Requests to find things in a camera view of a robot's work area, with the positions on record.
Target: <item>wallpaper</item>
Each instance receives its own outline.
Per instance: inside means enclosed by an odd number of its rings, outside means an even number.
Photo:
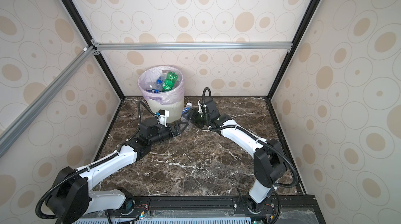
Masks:
[[[184,76],[186,96],[266,95],[280,68],[286,49],[247,50],[138,50],[102,51],[126,96],[142,95],[138,78],[157,65],[173,65]]]
[[[292,41],[310,0],[75,0],[97,42]]]
[[[322,0],[273,107],[328,224],[401,219],[401,0]]]
[[[61,169],[92,162],[119,102],[90,57],[0,158],[1,224],[54,223],[36,217],[37,201]]]
[[[0,134],[85,45],[58,0],[0,0]]]

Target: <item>trash can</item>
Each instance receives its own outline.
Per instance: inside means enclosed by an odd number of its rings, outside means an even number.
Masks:
[[[163,70],[170,70],[175,72],[181,78],[173,90],[160,93],[151,93],[146,91],[148,82],[155,82],[162,74]],[[160,109],[169,111],[167,123],[177,121],[181,118],[184,108],[184,79],[180,70],[174,66],[155,66],[147,71],[144,71],[138,79],[138,87],[142,92],[143,97],[148,102],[150,110],[153,113],[158,112]]]

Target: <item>green plastic bottle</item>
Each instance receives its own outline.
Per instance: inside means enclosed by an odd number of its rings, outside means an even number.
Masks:
[[[173,89],[174,83],[177,81],[178,76],[172,71],[169,71],[166,79],[163,81],[162,87],[163,91],[170,91]]]

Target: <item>plastic trash bag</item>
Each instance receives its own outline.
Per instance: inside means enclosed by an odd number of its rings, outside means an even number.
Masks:
[[[181,80],[176,81],[178,82],[178,86],[167,92],[151,93],[146,91],[147,83],[155,82],[162,74],[163,70],[173,71],[179,76],[178,79]],[[144,71],[144,73],[139,76],[138,87],[146,101],[154,100],[162,105],[171,105],[182,100],[185,92],[183,74],[174,66],[155,66]]]

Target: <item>brown marble surface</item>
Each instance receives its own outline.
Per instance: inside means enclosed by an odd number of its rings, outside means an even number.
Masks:
[[[103,148],[101,157],[113,152],[138,127],[137,101],[127,98]],[[199,98],[186,97],[197,105]],[[263,98],[215,97],[220,113],[232,116],[241,126],[266,139],[277,138]],[[150,114],[142,109],[142,118]],[[280,180],[289,183],[287,171]],[[233,141],[196,127],[163,143],[152,146],[143,159],[115,172],[96,188],[124,187],[137,196],[237,195],[252,187],[253,158]],[[296,195],[296,189],[279,188],[281,195]]]

